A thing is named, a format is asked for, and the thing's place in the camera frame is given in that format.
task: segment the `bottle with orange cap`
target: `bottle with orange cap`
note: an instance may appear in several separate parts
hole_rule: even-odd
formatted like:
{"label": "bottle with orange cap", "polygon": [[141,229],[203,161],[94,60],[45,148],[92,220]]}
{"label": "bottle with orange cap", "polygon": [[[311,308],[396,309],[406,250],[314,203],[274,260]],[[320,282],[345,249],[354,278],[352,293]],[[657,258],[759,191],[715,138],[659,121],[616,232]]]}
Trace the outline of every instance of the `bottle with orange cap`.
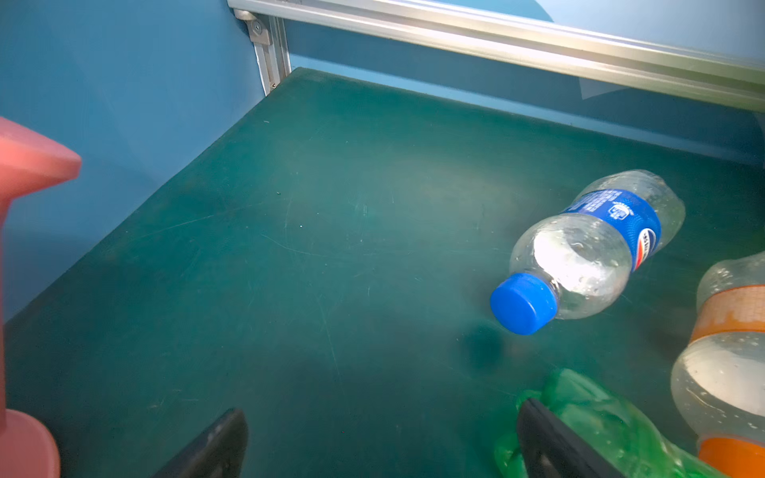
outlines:
{"label": "bottle with orange cap", "polygon": [[732,478],[765,476],[765,252],[710,268],[672,397],[698,457]]}

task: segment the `green table surface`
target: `green table surface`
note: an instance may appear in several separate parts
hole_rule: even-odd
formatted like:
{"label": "green table surface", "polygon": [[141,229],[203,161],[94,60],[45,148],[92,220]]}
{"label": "green table surface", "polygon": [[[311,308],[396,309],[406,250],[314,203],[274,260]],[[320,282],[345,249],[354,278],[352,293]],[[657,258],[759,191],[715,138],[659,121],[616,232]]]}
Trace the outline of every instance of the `green table surface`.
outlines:
{"label": "green table surface", "polygon": [[[489,309],[509,253],[591,181],[645,168],[680,233],[616,304],[537,334]],[[296,70],[8,325],[8,400],[66,477],[148,477],[229,407],[243,476],[497,476],[556,367],[693,451],[669,371],[714,262],[765,249],[761,170]]]}

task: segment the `green plastic bottle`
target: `green plastic bottle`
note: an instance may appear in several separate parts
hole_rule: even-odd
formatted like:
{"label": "green plastic bottle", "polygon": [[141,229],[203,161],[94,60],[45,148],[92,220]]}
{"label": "green plastic bottle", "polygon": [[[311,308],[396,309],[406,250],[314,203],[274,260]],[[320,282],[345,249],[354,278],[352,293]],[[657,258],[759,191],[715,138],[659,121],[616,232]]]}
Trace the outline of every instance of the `green plastic bottle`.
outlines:
{"label": "green plastic bottle", "polygon": [[[635,405],[570,369],[553,374],[537,398],[627,478],[726,478],[664,438]],[[494,458],[505,478],[526,478],[513,433],[500,438]]]}

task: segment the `blue bottle cap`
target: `blue bottle cap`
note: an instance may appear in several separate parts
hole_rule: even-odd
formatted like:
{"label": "blue bottle cap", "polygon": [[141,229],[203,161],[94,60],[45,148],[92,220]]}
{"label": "blue bottle cap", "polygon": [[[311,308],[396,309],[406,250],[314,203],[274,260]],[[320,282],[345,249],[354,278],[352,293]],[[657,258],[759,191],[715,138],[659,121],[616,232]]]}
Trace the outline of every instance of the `blue bottle cap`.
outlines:
{"label": "blue bottle cap", "polygon": [[549,285],[531,274],[513,274],[491,294],[491,311],[508,330],[530,335],[558,313]]}

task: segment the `aluminum rail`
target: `aluminum rail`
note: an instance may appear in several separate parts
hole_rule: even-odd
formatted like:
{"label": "aluminum rail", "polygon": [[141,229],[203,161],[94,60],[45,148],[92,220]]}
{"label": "aluminum rail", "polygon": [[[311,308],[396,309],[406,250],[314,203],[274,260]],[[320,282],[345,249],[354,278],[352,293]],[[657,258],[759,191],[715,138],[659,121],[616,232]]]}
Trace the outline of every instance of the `aluminum rail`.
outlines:
{"label": "aluminum rail", "polygon": [[765,112],[765,65],[422,0],[228,0],[319,24],[658,93]]}

